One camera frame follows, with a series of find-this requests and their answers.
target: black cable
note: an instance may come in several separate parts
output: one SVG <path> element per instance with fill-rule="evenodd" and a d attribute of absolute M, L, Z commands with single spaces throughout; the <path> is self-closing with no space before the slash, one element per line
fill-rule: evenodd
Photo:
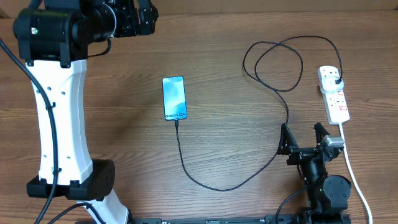
<path fill-rule="evenodd" d="M 311 186 L 311 185 L 306 185 L 304 188 L 302 188 L 302 189 L 300 189 L 300 190 L 294 192 L 292 195 L 290 195 L 289 197 L 287 197 L 287 198 L 281 203 L 281 205 L 279 205 L 279 208 L 278 208 L 278 210 L 276 211 L 276 214 L 275 214 L 275 223 L 276 223 L 276 224 L 278 224 L 278 222 L 279 222 L 279 221 L 278 221 L 278 217 L 279 217 L 279 212 L 280 212 L 280 210 L 282 209 L 282 207 L 283 207 L 290 199 L 292 199 L 292 198 L 298 196 L 299 194 L 303 193 L 303 192 L 306 191 L 310 186 Z"/>
<path fill-rule="evenodd" d="M 297 86 L 297 84 L 299 83 L 299 81 L 300 81 L 300 79 L 301 79 L 302 73 L 303 73 L 303 58 L 301 57 L 301 55 L 300 55 L 294 48 L 292 48 L 292 47 L 290 47 L 290 46 L 288 46 L 288 45 L 284 45 L 284 44 L 277 43 L 277 42 L 267 42 L 267 41 L 256 42 L 255 44 L 253 44 L 252 46 L 250 46 L 249 50 L 246 52 L 246 54 L 245 54 L 245 56 L 244 56 L 244 59 L 243 59 L 243 68 L 244 68 L 244 70 L 246 71 L 246 68 L 245 68 L 245 66 L 244 66 L 244 61 L 245 61 L 245 59 L 246 59 L 246 56 L 248 55 L 249 51 L 250 51 L 256 44 L 260 44 L 260 43 L 266 43 L 266 44 L 279 44 L 280 46 L 283 46 L 283 47 L 286 47 L 286 48 L 292 50 L 293 52 L 295 52 L 295 53 L 298 55 L 298 57 L 300 58 L 300 61 L 301 61 L 301 65 L 302 65 L 302 66 L 301 66 L 300 78 L 299 78 L 299 80 L 297 81 L 297 83 L 296 83 L 296 85 L 295 85 L 295 86 Z M 283 99 L 283 97 L 280 96 L 279 93 L 278 93 L 277 91 L 275 91 L 275 93 L 278 94 L 278 96 L 281 98 L 281 100 L 282 100 L 282 101 L 284 102 L 284 104 L 285 104 L 285 107 L 286 107 L 286 110 L 287 110 L 287 118 L 286 118 L 286 122 L 287 122 L 287 120 L 289 119 L 289 108 L 287 107 L 287 104 L 286 104 L 285 100 Z M 196 183 L 196 184 L 198 184 L 199 186 L 202 186 L 202 187 L 204 187 L 204 188 L 206 188 L 206 189 L 209 189 L 209 190 L 215 190 L 215 191 L 219 191 L 219 192 L 227 192 L 227 191 L 231 191 L 231 190 L 235 190 L 235 189 L 240 188 L 242 185 L 244 185 L 245 183 L 247 183 L 247 182 L 248 182 L 249 180 L 251 180 L 253 177 L 257 176 L 261 171 L 263 171 L 265 168 L 267 168 L 267 166 L 275 159 L 276 155 L 278 154 L 278 152 L 276 152 L 276 153 L 274 154 L 274 156 L 272 156 L 272 158 L 267 162 L 267 164 L 266 164 L 265 166 L 263 166 L 263 167 L 262 167 L 261 169 L 259 169 L 255 174 L 253 174 L 252 176 L 250 176 L 248 179 L 246 179 L 246 180 L 245 180 L 244 182 L 242 182 L 241 184 L 239 184 L 239 185 L 237 185 L 237 186 L 235 186 L 235 187 L 233 187 L 233 188 L 230 188 L 230 189 L 216 189 L 216 188 L 209 187 L 209 186 L 206 186 L 206 185 L 204 185 L 204 184 L 199 183 L 197 180 L 195 180 L 193 177 L 191 177 L 191 175 L 189 175 L 189 173 L 187 172 L 187 170 L 186 170 L 186 168 L 185 168 L 184 161 L 183 161 L 183 157 L 182 157 L 181 146 L 180 146 L 180 139 L 179 139 L 179 137 L 178 137 L 178 120 L 175 120 L 175 131 L 176 131 L 176 133 L 177 133 L 177 142 L 178 142 L 178 149 L 179 149 L 179 151 L 180 151 L 180 158 L 181 158 L 182 169 L 184 170 L 185 174 L 189 177 L 189 179 L 191 179 L 192 181 L 194 181 L 194 183 Z"/>
<path fill-rule="evenodd" d="M 255 80 L 255 81 L 257 81 L 257 82 L 259 82 L 259 83 L 261 83 L 261 84 L 263 84 L 265 87 L 267 87 L 267 88 L 269 88 L 270 90 L 274 91 L 274 92 L 279 96 L 279 98 L 282 100 L 282 102 L 283 102 L 283 104 L 285 105 L 285 108 L 286 108 L 286 124 L 289 122 L 289 107 L 287 106 L 286 101 L 285 101 L 284 98 L 279 94 L 279 92 L 285 93 L 285 92 L 288 92 L 288 91 L 292 91 L 292 90 L 293 90 L 294 88 L 296 88 L 296 86 L 299 84 L 299 82 L 300 82 L 300 80 L 301 80 L 301 77 L 302 77 L 302 75 L 303 75 L 303 58 L 301 57 L 301 55 L 300 55 L 295 49 L 289 47 L 288 45 L 284 45 L 283 43 L 286 42 L 286 41 L 288 41 L 288 40 L 296 39 L 296 38 L 319 38 L 319 39 L 323 39 L 323 40 L 326 40 L 327 42 L 329 42 L 329 43 L 333 46 L 333 48 L 335 49 L 336 54 L 337 54 L 337 57 L 338 57 L 338 61 L 339 61 L 339 64 L 340 64 L 340 78 L 339 78 L 338 80 L 336 80 L 336 83 L 339 84 L 339 83 L 341 82 L 341 79 L 343 78 L 343 64 L 342 64 L 342 62 L 341 62 L 340 53 L 339 53 L 339 51 L 338 51 L 336 45 L 335 45 L 331 40 L 329 40 L 329 39 L 327 39 L 327 38 L 325 38 L 325 37 L 320 37 L 320 36 L 315 36 L 315 35 L 304 35 L 304 36 L 291 37 L 291 38 L 285 39 L 285 40 L 283 40 L 283 41 L 281 41 L 281 42 L 279 42 L 279 43 L 277 43 L 277 42 L 271 42 L 271 41 L 259 41 L 259 42 L 256 42 L 256 43 L 252 44 L 252 46 L 250 46 L 250 48 L 248 49 L 248 51 L 246 51 L 246 54 L 244 55 L 244 58 L 243 58 L 243 70 L 244 70 L 244 72 L 245 72 L 250 78 L 252 78 L 253 80 Z M 259 59 L 257 60 L 255 66 L 254 66 L 254 74 L 256 75 L 256 77 L 254 78 L 254 77 L 253 77 L 252 75 L 250 75 L 250 73 L 246 70 L 245 62 L 246 62 L 246 57 L 248 56 L 248 53 L 249 53 L 250 50 L 251 50 L 255 45 L 257 45 L 257 44 L 274 44 L 274 46 L 272 46 L 271 48 L 269 48 L 268 50 L 266 50 L 266 51 L 259 57 Z M 274 49 L 274 48 L 276 48 L 276 47 L 278 47 L 278 46 L 283 46 L 283 47 L 286 47 L 286 48 L 292 50 L 292 51 L 295 52 L 295 53 L 297 54 L 297 56 L 300 58 L 301 69 L 300 69 L 300 75 L 298 76 L 298 80 L 297 80 L 297 82 L 295 83 L 295 85 L 294 85 L 293 87 L 291 87 L 291 88 L 289 88 L 289 89 L 287 89 L 287 90 L 280 90 L 280 89 L 274 88 L 274 87 L 272 87 L 272 86 L 270 86 L 270 85 L 264 83 L 264 82 L 260 79 L 260 77 L 259 77 L 259 75 L 258 75 L 258 73 L 257 73 L 257 66 L 258 66 L 258 63 L 259 63 L 260 60 L 263 58 L 263 56 L 265 56 L 265 54 L 267 54 L 267 53 L 270 52 L 272 49 Z"/>
<path fill-rule="evenodd" d="M 97 56 L 106 55 L 107 53 L 109 53 L 111 51 L 112 42 L 111 42 L 110 38 L 107 38 L 106 41 L 108 42 L 108 47 L 106 48 L 106 50 L 104 52 L 99 53 L 99 54 L 90 55 L 88 57 L 97 57 Z"/>
<path fill-rule="evenodd" d="M 63 217 L 66 213 L 70 212 L 71 210 L 81 207 L 81 206 L 86 206 L 87 208 L 91 209 L 91 211 L 94 213 L 95 217 L 98 219 L 98 221 L 101 224 L 106 224 L 104 222 L 104 220 L 100 217 L 100 215 L 98 214 L 97 210 L 95 210 L 94 206 L 88 202 L 82 202 L 82 203 L 77 203 L 76 205 L 72 205 L 71 207 L 65 209 L 63 212 L 61 212 L 59 215 L 57 215 L 56 217 L 54 217 L 53 219 L 51 219 L 51 221 L 49 222 L 49 224 L 53 224 L 55 221 L 57 221 L 58 219 L 60 219 L 61 217 Z"/>
<path fill-rule="evenodd" d="M 175 120 L 175 121 L 174 121 L 174 126 L 175 126 L 175 132 L 176 132 L 176 134 L 177 134 L 177 142 L 178 142 L 178 149 L 179 149 L 179 151 L 180 151 L 180 158 L 181 158 L 182 169 L 184 170 L 185 174 L 189 177 L 189 179 L 191 179 L 192 181 L 194 181 L 194 183 L 196 183 L 196 184 L 198 184 L 199 186 L 202 186 L 202 187 L 204 187 L 204 188 L 206 188 L 206 189 L 209 189 L 209 190 L 215 190 L 215 191 L 218 191 L 218 192 L 227 192 L 227 191 L 231 191 L 231 190 L 235 190 L 235 189 L 240 188 L 242 185 L 244 185 L 245 183 L 247 183 L 247 182 L 248 182 L 249 180 L 251 180 L 253 177 L 257 176 L 261 171 L 263 171 L 265 168 L 267 168 L 267 166 L 275 159 L 275 157 L 276 157 L 276 155 L 277 155 L 277 152 L 276 152 L 275 155 L 272 156 L 272 158 L 268 161 L 268 163 L 267 163 L 264 167 L 262 167 L 259 171 L 257 171 L 255 174 L 253 174 L 253 175 L 250 176 L 249 178 L 247 178 L 247 179 L 246 179 L 244 182 L 242 182 L 241 184 L 239 184 L 239 185 L 237 185 L 237 186 L 235 186 L 235 187 L 233 187 L 233 188 L 230 188 L 230 189 L 216 189 L 216 188 L 209 187 L 209 186 L 206 186 L 206 185 L 204 185 L 204 184 L 199 183 L 199 182 L 196 181 L 193 177 L 191 177 L 191 175 L 189 175 L 188 171 L 187 171 L 186 168 L 185 168 L 184 160 L 183 160 L 183 158 L 182 158 L 182 152 L 181 152 L 181 146 L 180 146 L 180 138 L 179 138 L 179 136 L 178 136 L 178 120 Z"/>
<path fill-rule="evenodd" d="M 43 216 L 47 209 L 50 206 L 51 200 L 53 199 L 55 195 L 55 188 L 58 183 L 58 173 L 59 173 L 59 168 L 58 168 L 58 142 L 57 142 L 57 129 L 55 128 L 55 119 L 54 119 L 54 114 L 52 111 L 52 105 L 50 103 L 50 100 L 45 93 L 44 89 L 42 88 L 42 85 L 37 81 L 37 79 L 33 76 L 33 74 L 18 60 L 18 58 L 10 51 L 10 49 L 6 46 L 6 44 L 2 41 L 0 38 L 0 46 L 2 49 L 6 52 L 6 54 L 11 58 L 11 60 L 29 77 L 29 79 L 32 81 L 32 83 L 36 86 L 38 89 L 39 93 L 42 95 L 42 98 L 45 103 L 45 107 L 47 112 L 49 113 L 49 120 L 50 120 L 50 126 L 51 126 L 51 134 L 52 134 L 52 147 L 53 147 L 53 163 L 54 163 L 54 170 L 53 170 L 53 182 L 52 182 L 52 187 L 51 191 L 49 194 L 49 197 L 47 198 L 47 201 L 40 212 L 39 216 L 37 217 L 35 224 L 40 223 L 41 219 L 43 219 Z"/>

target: blue phone screen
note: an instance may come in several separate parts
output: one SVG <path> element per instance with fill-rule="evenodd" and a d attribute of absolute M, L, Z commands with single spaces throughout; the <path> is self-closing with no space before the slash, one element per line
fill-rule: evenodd
<path fill-rule="evenodd" d="M 167 121 L 187 118 L 183 77 L 163 79 L 164 115 Z"/>

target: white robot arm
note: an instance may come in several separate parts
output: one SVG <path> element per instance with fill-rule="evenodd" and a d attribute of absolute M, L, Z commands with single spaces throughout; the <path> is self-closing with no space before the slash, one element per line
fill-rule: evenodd
<path fill-rule="evenodd" d="M 110 49 L 110 37 L 152 34 L 157 9 L 150 0 L 138 3 L 139 9 L 133 0 L 45 0 L 45 10 L 37 9 L 39 4 L 23 9 L 14 22 L 20 58 L 26 60 L 31 80 L 37 80 L 32 82 L 42 153 L 39 174 L 27 184 L 27 193 L 30 197 L 48 198 L 46 205 L 52 197 L 59 196 L 88 203 L 88 212 L 97 223 L 126 224 L 133 220 L 113 190 L 113 161 L 92 160 L 88 152 L 83 106 L 88 45 L 108 40 Z M 45 95 L 50 103 L 44 101 Z M 58 144 L 53 144 L 53 136 Z"/>
<path fill-rule="evenodd" d="M 83 106 L 83 86 L 87 71 L 86 60 L 71 62 L 70 68 L 61 68 L 60 62 L 35 60 L 34 66 L 27 66 L 28 70 L 44 88 L 49 100 L 54 104 L 53 113 L 57 127 L 58 139 L 58 187 L 69 187 L 71 184 L 81 185 L 93 173 L 93 161 L 90 158 L 86 143 L 85 119 Z M 39 171 L 39 182 L 45 180 L 53 182 L 53 150 L 50 121 L 45 109 L 44 101 L 34 85 L 34 92 L 39 116 L 40 140 L 42 156 Z M 106 223 L 126 224 L 129 218 L 128 209 L 122 205 L 112 189 L 114 180 L 113 169 L 106 170 L 104 183 L 110 193 L 102 198 L 88 202 L 94 206 Z M 100 223 L 93 212 L 88 212 Z"/>

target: wooden table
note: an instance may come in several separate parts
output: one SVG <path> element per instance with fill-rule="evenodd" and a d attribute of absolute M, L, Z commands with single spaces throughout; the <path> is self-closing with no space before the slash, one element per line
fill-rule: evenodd
<path fill-rule="evenodd" d="M 0 20 L 1 37 L 17 53 L 12 20 Z M 136 218 L 260 217 L 275 213 L 288 195 L 302 188 L 286 156 L 232 192 L 197 186 L 184 174 L 174 124 L 164 121 L 161 79 L 185 77 L 188 119 L 180 122 L 186 167 L 204 184 L 235 186 L 275 153 L 285 110 L 270 90 L 247 77 L 241 62 L 258 40 L 321 35 L 339 48 L 351 120 L 344 127 L 349 156 L 375 223 L 398 222 L 398 13 L 297 12 L 162 16 L 150 36 L 114 39 L 112 51 L 88 61 L 85 119 L 92 158 L 116 164 L 114 189 Z M 313 125 L 327 123 L 318 90 L 317 69 L 338 66 L 335 52 L 322 40 L 288 43 L 304 59 L 298 87 L 283 93 L 289 126 L 303 147 L 315 145 Z M 248 67 L 269 46 L 248 57 Z M 90 46 L 101 52 L 105 43 Z M 32 223 L 45 200 L 29 198 L 26 183 L 37 175 L 40 137 L 34 94 L 27 77 L 0 51 L 0 223 Z M 292 86 L 300 69 L 297 56 L 276 49 L 264 57 L 260 76 L 272 86 Z M 327 164 L 329 174 L 350 179 L 344 157 Z M 53 200 L 48 221 L 74 204 Z M 306 206 L 305 195 L 282 213 Z M 354 188 L 349 199 L 353 223 L 366 223 Z M 90 219 L 76 209 L 59 223 Z"/>

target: white power strip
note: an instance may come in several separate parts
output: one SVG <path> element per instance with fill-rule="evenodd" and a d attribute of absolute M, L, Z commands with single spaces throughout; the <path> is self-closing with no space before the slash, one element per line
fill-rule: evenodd
<path fill-rule="evenodd" d="M 337 68 L 333 66 L 322 66 L 318 69 L 318 77 L 320 88 L 322 90 L 322 83 L 324 83 L 324 80 L 339 78 L 340 75 Z M 335 88 L 334 90 L 328 91 L 326 94 L 323 93 L 322 95 L 329 124 L 340 124 L 349 120 L 347 102 L 343 90 Z"/>
<path fill-rule="evenodd" d="M 335 84 L 335 80 L 340 77 L 338 69 L 333 66 L 322 66 L 318 69 L 319 77 L 319 87 L 323 95 L 323 102 L 325 103 L 326 115 L 328 116 L 329 124 L 338 124 L 340 128 L 340 134 L 345 141 L 343 132 L 343 123 L 349 120 L 349 113 L 346 98 L 344 96 L 343 87 L 344 83 Z M 344 157 L 346 159 L 347 168 L 351 179 L 353 180 L 356 191 L 358 191 L 359 196 L 362 199 L 366 207 L 366 211 L 369 217 L 369 224 L 373 224 L 373 218 L 371 209 L 362 194 L 361 189 L 359 189 L 358 183 L 356 182 L 354 172 L 349 163 L 347 147 L 344 143 Z"/>

